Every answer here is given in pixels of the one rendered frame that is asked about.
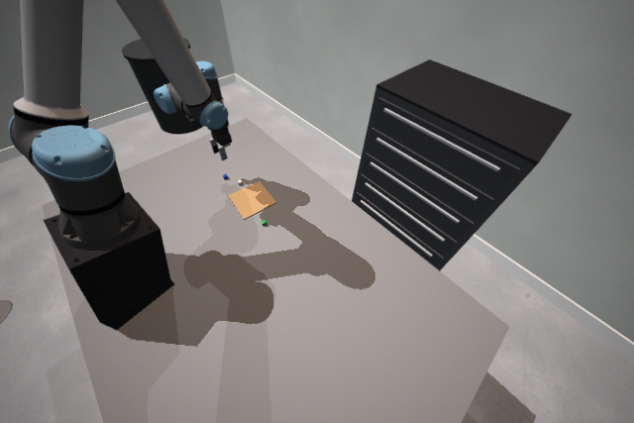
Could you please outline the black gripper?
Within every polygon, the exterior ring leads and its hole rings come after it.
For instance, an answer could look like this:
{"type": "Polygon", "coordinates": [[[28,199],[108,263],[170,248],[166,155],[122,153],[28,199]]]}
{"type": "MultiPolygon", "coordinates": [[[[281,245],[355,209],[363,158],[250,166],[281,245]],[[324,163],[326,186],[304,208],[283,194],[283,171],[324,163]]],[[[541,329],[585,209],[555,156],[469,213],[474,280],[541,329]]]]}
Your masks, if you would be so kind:
{"type": "MultiPolygon", "coordinates": [[[[189,116],[186,115],[185,117],[187,119],[187,122],[190,123],[193,127],[201,126],[199,122],[195,121],[189,116]]],[[[220,129],[212,130],[208,128],[211,131],[211,135],[212,135],[212,138],[209,139],[209,141],[213,149],[213,152],[214,154],[220,153],[221,160],[227,159],[225,148],[230,146],[232,143],[232,138],[228,131],[228,126],[229,126],[229,122],[227,120],[226,124],[220,129]],[[221,146],[218,147],[217,143],[221,146]]]]}

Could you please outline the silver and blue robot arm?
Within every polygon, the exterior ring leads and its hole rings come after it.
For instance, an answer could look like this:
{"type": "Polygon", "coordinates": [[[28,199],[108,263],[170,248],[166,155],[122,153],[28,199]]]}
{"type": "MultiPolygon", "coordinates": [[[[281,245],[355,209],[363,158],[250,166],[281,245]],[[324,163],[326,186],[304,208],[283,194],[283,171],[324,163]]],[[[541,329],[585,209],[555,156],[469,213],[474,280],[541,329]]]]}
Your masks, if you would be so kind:
{"type": "MultiPolygon", "coordinates": [[[[161,110],[223,127],[228,110],[219,102],[214,65],[195,61],[164,1],[116,1],[171,83],[154,92],[161,110]]],[[[20,6],[24,97],[14,103],[10,139],[47,182],[63,240],[83,250],[112,246],[133,234],[141,218],[124,191],[113,147],[88,128],[80,105],[83,0],[20,0],[20,6]]]]}

